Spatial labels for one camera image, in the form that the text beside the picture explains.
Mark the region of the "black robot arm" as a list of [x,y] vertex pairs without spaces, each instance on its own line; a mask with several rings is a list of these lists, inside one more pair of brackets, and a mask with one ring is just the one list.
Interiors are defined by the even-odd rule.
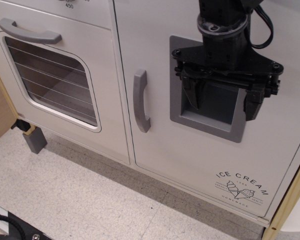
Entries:
[[[255,120],[264,98],[277,95],[282,64],[257,53],[273,40],[274,26],[259,0],[201,0],[197,28],[203,43],[174,49],[175,74],[190,104],[200,109],[207,84],[245,89],[246,121]],[[270,30],[262,44],[251,42],[251,15],[256,12]]]

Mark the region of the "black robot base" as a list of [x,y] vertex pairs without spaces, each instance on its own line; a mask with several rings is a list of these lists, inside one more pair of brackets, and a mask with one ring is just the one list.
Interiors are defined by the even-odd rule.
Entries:
[[52,240],[50,236],[13,213],[0,214],[0,240]]

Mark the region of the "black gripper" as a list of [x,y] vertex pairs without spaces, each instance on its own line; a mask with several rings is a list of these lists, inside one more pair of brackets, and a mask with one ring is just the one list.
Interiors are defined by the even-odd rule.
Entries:
[[256,119],[265,97],[278,94],[284,71],[282,64],[257,53],[243,37],[200,42],[173,35],[171,56],[177,63],[175,75],[195,109],[201,108],[206,83],[246,89],[246,121]]

